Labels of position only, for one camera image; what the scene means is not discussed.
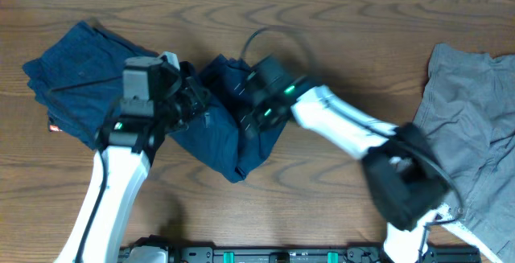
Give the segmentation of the navy blue shorts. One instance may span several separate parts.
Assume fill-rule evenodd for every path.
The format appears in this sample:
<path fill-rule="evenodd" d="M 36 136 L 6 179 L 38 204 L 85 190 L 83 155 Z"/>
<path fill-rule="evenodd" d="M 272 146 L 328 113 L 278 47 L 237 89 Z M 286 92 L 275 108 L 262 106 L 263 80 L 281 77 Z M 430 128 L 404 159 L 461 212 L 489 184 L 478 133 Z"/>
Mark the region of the navy blue shorts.
<path fill-rule="evenodd" d="M 229 182 L 237 183 L 264 163 L 284 130 L 283 122 L 248 138 L 239 128 L 238 111 L 251 106 L 250 95 L 242 83 L 250 74 L 243 60 L 217 56 L 202 72 L 183 61 L 180 70 L 191 74 L 212 94 L 208 110 L 188 123 L 186 130 L 170 136 L 205 165 L 220 172 Z"/>

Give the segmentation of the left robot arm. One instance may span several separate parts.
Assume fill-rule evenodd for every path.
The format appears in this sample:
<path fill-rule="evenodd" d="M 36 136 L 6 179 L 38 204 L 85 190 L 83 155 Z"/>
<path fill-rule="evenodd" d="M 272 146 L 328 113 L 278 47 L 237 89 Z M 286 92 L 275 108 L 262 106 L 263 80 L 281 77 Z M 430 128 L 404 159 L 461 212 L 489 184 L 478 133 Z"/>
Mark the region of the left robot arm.
<path fill-rule="evenodd" d="M 122 72 L 120 113 L 98 129 L 92 178 L 59 262 L 115 262 L 140 187 L 167 134 L 185 130 L 210 94 L 176 56 L 133 57 Z"/>

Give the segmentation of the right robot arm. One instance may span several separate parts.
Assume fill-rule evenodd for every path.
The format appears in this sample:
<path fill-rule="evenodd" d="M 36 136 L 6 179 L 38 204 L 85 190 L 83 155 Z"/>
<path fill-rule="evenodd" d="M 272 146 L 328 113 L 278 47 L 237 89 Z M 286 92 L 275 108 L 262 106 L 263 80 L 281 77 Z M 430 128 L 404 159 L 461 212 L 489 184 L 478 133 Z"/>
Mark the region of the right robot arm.
<path fill-rule="evenodd" d="M 360 161 L 369 193 L 387 223 L 383 244 L 392 262 L 421 262 L 436 209 L 453 189 L 422 131 L 377 120 L 327 85 L 295 77 L 268 56 L 250 69 L 243 91 L 252 101 L 240 118 L 249 136 L 293 118 Z"/>

